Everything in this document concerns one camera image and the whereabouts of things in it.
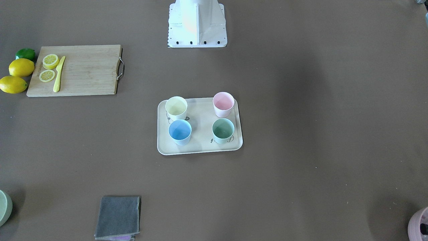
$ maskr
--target mint green bowl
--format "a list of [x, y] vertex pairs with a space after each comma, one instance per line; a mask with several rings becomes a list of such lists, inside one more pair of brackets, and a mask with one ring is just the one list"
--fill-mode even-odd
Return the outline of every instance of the mint green bowl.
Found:
[[7, 221], [12, 213], [12, 199], [0, 190], [0, 227]]

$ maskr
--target knife blade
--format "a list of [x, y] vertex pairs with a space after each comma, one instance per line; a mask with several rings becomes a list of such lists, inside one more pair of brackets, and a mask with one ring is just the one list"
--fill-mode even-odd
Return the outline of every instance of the knife blade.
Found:
[[55, 83], [53, 84], [53, 91], [58, 92], [59, 91], [59, 85], [61, 82], [61, 72], [62, 72], [62, 66], [64, 65], [65, 56], [61, 58], [59, 61], [59, 64], [56, 66], [56, 79]]

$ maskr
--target folded cloth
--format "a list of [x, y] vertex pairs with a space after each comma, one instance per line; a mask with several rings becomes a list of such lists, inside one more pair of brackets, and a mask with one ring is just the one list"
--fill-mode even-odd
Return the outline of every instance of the folded cloth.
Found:
[[140, 197], [101, 198], [96, 240], [129, 241], [140, 232]]

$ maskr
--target lime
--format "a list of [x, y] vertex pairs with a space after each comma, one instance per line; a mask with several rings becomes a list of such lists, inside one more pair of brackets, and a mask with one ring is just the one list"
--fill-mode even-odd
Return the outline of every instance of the lime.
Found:
[[53, 69], [58, 65], [59, 59], [56, 54], [48, 54], [43, 58], [43, 68]]
[[29, 76], [34, 71], [34, 63], [28, 59], [17, 59], [9, 65], [9, 74], [16, 77]]
[[0, 79], [0, 90], [6, 93], [16, 94], [24, 91], [27, 83], [22, 78], [16, 76], [5, 76]]
[[55, 77], [55, 72], [51, 69], [45, 70], [45, 71], [41, 72], [39, 75], [39, 79], [42, 82], [49, 82], [49, 81], [53, 80], [54, 77]]
[[18, 52], [16, 52], [15, 59], [34, 60], [35, 56], [36, 56], [36, 52], [34, 51], [34, 49], [23, 48], [18, 50]]

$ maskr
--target metal handle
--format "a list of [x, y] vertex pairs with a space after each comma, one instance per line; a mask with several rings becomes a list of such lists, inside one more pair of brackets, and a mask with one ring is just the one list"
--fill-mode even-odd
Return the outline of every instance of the metal handle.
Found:
[[122, 63], [122, 73], [120, 73], [120, 75], [117, 76], [116, 78], [117, 81], [119, 81], [120, 77], [122, 77], [122, 75], [125, 73], [125, 64], [123, 63], [121, 56], [119, 56], [119, 60]]

